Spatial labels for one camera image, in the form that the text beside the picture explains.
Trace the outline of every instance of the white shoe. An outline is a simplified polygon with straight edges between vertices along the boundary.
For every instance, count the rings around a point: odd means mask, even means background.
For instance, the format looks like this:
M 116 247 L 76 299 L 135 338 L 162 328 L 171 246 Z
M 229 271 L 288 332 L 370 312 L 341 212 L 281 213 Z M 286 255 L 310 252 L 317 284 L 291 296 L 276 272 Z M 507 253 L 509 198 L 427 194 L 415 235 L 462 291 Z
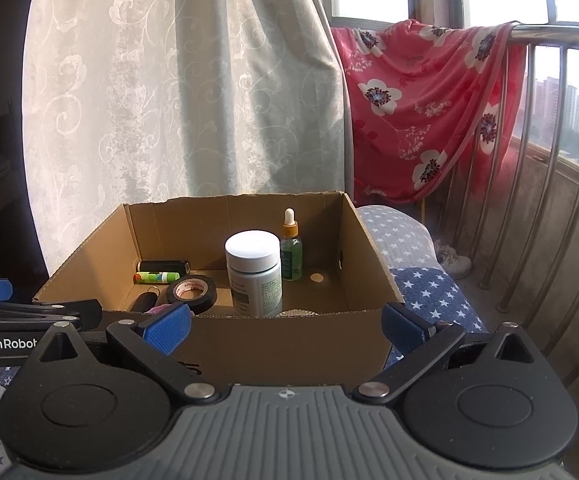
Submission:
M 440 245 L 438 242 L 434 243 L 434 247 L 436 248 L 436 255 L 441 267 L 452 279 L 460 280 L 472 270 L 472 260 L 467 256 L 457 254 L 453 247 Z

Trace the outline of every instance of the gray plastic body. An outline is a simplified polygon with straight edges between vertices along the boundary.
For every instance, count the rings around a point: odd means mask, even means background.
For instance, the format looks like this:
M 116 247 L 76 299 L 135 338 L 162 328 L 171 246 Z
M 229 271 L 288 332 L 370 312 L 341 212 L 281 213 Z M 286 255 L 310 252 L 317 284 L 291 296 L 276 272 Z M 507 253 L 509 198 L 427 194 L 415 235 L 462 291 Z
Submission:
M 134 462 L 69 477 L 572 480 L 556 463 L 531 470 L 489 472 L 451 462 L 409 436 L 390 409 L 359 404 L 339 386 L 235 386 L 218 404 L 185 408 L 161 443 Z M 49 480 L 63 476 L 15 465 L 1 478 Z

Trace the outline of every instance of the silver bolt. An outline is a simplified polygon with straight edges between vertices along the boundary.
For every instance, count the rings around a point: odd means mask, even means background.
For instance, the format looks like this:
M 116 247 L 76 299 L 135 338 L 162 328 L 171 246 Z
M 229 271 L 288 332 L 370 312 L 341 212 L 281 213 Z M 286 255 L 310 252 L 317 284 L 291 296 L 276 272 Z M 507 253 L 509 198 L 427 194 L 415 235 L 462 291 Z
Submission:
M 192 399 L 209 399 L 215 392 L 216 388 L 207 383 L 191 383 L 183 390 L 183 393 Z
M 389 393 L 389 386 L 383 383 L 362 383 L 359 386 L 359 394 L 366 397 L 385 397 Z

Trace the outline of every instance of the black electrical tape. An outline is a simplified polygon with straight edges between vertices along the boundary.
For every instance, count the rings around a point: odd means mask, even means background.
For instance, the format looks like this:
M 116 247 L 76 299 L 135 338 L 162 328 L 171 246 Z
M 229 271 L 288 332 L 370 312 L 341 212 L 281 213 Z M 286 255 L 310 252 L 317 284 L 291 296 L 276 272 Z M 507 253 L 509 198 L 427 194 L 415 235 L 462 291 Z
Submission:
M 183 298 L 184 293 L 189 290 L 198 290 L 201 295 L 193 300 Z M 202 314 L 216 303 L 216 284 L 207 276 L 190 274 L 170 283 L 166 290 L 166 298 L 167 303 L 185 301 L 194 314 Z
M 178 272 L 181 276 L 190 273 L 190 263 L 187 260 L 146 260 L 139 262 L 137 272 Z
M 156 306 L 157 299 L 158 294 L 156 292 L 143 292 L 132 305 L 131 312 L 147 312 Z

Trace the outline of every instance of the cardboard box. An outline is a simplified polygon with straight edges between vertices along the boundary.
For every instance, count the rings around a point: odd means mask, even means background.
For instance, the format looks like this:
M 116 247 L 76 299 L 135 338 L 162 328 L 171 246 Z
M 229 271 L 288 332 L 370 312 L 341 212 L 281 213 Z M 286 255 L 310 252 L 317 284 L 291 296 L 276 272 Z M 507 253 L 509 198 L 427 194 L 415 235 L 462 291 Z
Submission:
M 283 308 L 312 310 L 319 316 L 236 317 L 225 241 L 250 229 L 280 236 L 288 207 L 296 212 L 303 238 L 303 277 L 283 282 Z M 218 287 L 217 304 L 194 318 L 190 336 L 174 353 L 206 380 L 218 386 L 352 387 L 383 367 L 389 343 L 381 333 L 380 309 L 388 301 L 403 300 L 349 197 L 340 192 L 177 198 L 119 206 L 37 299 L 58 303 L 96 298 L 108 311 L 104 326 L 119 319 L 145 319 L 127 312 L 148 289 L 134 284 L 137 263 L 182 259 Z M 311 280 L 314 273 L 323 280 Z

